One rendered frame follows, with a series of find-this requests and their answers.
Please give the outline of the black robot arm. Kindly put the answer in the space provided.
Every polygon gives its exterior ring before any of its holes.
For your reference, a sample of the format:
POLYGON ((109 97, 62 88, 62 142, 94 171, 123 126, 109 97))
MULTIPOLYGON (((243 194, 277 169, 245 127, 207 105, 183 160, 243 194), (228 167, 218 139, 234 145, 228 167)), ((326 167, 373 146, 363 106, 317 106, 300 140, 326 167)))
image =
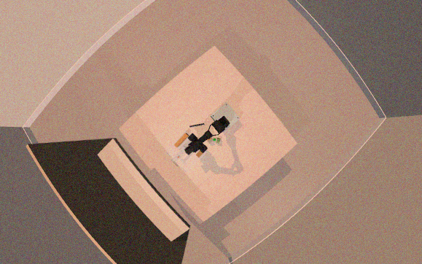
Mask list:
MULTIPOLYGON (((213 124, 213 127, 216 129, 216 131, 220 134, 230 124, 230 122, 227 120, 225 116, 223 116, 219 120, 215 120, 212 124, 213 124)), ((209 129, 212 124, 210 124, 209 129)), ((186 154, 189 155, 192 152, 197 152, 200 149, 200 146, 202 146, 202 143, 204 141, 206 141, 207 139, 210 139, 212 136, 219 135, 219 134, 212 135, 209 129, 199 139, 193 140, 188 144, 189 146, 186 149, 184 149, 186 154)))

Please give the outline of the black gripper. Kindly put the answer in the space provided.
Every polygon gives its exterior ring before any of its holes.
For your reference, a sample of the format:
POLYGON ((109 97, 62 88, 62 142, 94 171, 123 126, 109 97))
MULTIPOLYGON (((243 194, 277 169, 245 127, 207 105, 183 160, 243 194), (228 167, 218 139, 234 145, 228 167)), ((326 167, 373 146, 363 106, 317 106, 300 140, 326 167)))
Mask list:
MULTIPOLYGON (((190 141, 193 141, 193 140, 198 139, 198 137, 196 137, 196 136, 195 136, 195 134, 193 134, 193 133, 192 133, 192 134, 188 137, 188 139, 189 139, 190 141)), ((202 143, 202 146, 200 146, 200 151, 201 151, 202 153, 204 153, 207 149, 208 149, 208 148, 207 148, 207 146, 206 146, 204 143, 202 143)))

